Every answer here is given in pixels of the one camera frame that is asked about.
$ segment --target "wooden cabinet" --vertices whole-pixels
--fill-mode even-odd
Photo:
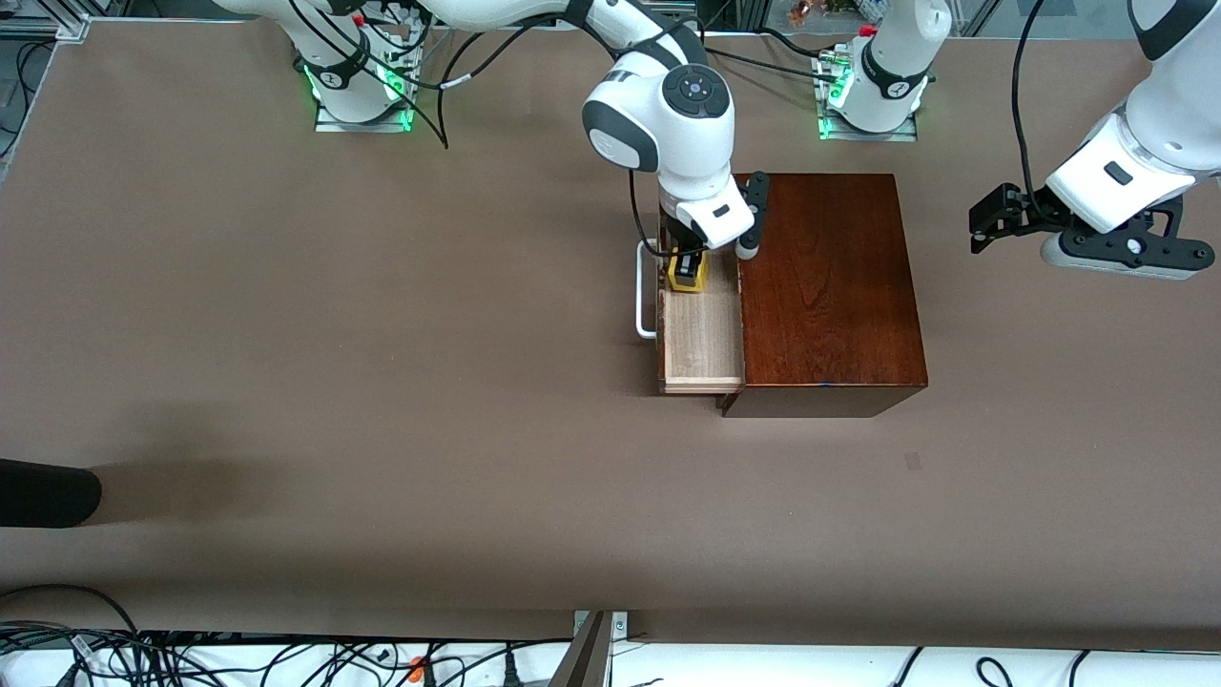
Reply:
[[[872,417],[928,386],[890,174],[772,174],[752,260],[709,255],[702,293],[659,276],[667,394],[725,417]]]

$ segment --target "metal handle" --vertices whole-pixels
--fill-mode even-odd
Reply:
[[[643,293],[643,278],[641,277],[641,272],[645,268],[643,264],[645,254],[647,253],[647,250],[645,250],[645,245],[646,245],[645,240],[641,240],[640,243],[636,244],[636,333],[639,333],[641,338],[657,338],[656,331],[650,331],[645,328],[645,312],[643,312],[645,293]],[[650,238],[647,239],[647,245],[651,245],[656,249],[657,240]]]

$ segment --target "open drawer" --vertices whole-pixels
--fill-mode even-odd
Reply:
[[[742,305],[733,245],[708,257],[701,293],[657,270],[657,378],[663,394],[736,394],[745,384]]]

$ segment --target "table surface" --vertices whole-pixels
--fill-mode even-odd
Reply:
[[[266,22],[95,23],[0,192],[0,454],[100,466],[109,505],[0,533],[0,580],[150,627],[563,635],[607,606],[683,641],[1221,648],[1221,270],[969,254],[967,209],[1018,176],[1012,50],[951,40],[915,144],[818,140],[807,82],[716,63],[736,170],[895,174],[929,371],[875,420],[726,421],[658,397],[634,332],[585,37],[455,89],[442,151],[315,134]],[[1037,173],[1147,71],[1033,44]],[[1197,188],[1184,234],[1219,212]]]

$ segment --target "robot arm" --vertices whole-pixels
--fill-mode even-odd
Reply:
[[[370,37],[347,17],[360,0],[216,0],[270,17],[283,27],[337,118],[380,117],[397,98],[376,76]],[[689,27],[663,26],[637,0],[422,0],[447,24],[485,32],[546,13],[625,50],[585,101],[581,118],[593,149],[630,170],[656,172],[665,212],[707,248],[724,245],[755,223],[730,176],[734,103],[707,66]],[[462,79],[454,79],[457,84]]]
[[[950,35],[945,0],[895,0],[872,37],[850,43],[852,79],[830,106],[856,128],[894,131],[919,106],[928,68]]]
[[[1043,257],[1072,266],[1187,278],[1216,254],[1178,238],[1182,193],[1221,173],[1221,0],[1128,0],[1153,72],[1027,198],[1002,184],[971,210],[972,251],[1051,231]],[[1022,215],[1028,222],[1022,222]],[[1155,216],[1166,228],[1155,227]]]
[[[438,20],[488,31],[548,12],[598,35],[623,54],[581,107],[590,144],[607,161],[656,172],[662,207],[707,248],[750,229],[755,217],[730,176],[734,101],[708,67],[695,32],[669,34],[636,0],[424,0]]]

